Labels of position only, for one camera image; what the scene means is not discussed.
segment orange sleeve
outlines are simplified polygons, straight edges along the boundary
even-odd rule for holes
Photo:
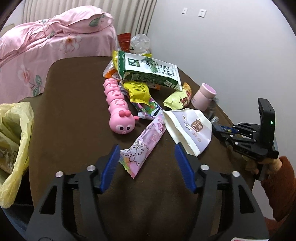
[[[279,159],[283,163],[280,170],[261,181],[273,209],[273,217],[278,222],[289,214],[296,197],[295,175],[291,163],[285,156]]]

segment wrapper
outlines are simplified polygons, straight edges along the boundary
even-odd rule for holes
[[[160,113],[150,125],[143,130],[142,134],[129,149],[120,151],[119,162],[132,178],[135,178],[165,130],[163,115]]]
[[[122,94],[124,94],[127,98],[130,98],[127,90],[122,86],[122,84],[120,82],[118,84]],[[152,97],[150,97],[149,105],[140,104],[140,103],[132,103],[132,104],[138,111],[138,117],[146,120],[154,120],[155,117],[158,114],[162,113],[162,110],[163,110],[161,106]]]
[[[175,143],[181,142],[186,152],[198,156],[212,138],[212,124],[200,110],[163,111],[165,126]]]
[[[123,51],[118,51],[117,64],[121,80],[151,82],[179,91],[182,89],[175,64]]]
[[[149,105],[150,93],[146,83],[131,80],[124,82],[123,87],[129,93],[130,102]]]
[[[181,110],[189,105],[192,96],[192,91],[186,82],[182,85],[182,91],[175,91],[165,99],[163,105],[172,110]]]

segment pink candy wrapper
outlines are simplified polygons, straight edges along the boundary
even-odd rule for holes
[[[132,178],[135,178],[165,130],[163,114],[159,113],[129,149],[120,151],[119,162]]]

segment human hand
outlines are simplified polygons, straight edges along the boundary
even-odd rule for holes
[[[243,156],[243,158],[247,161],[245,169],[247,171],[250,171],[252,174],[258,174],[259,170],[257,168],[257,162],[251,158],[248,158],[246,156]],[[273,158],[265,158],[263,161],[258,162],[258,164],[267,164],[267,174],[274,174],[279,171],[279,169],[282,166],[281,160],[273,159]]]

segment white paper bag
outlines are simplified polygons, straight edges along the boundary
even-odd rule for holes
[[[200,110],[163,111],[165,127],[175,143],[181,142],[186,152],[198,156],[212,137],[212,124]]]

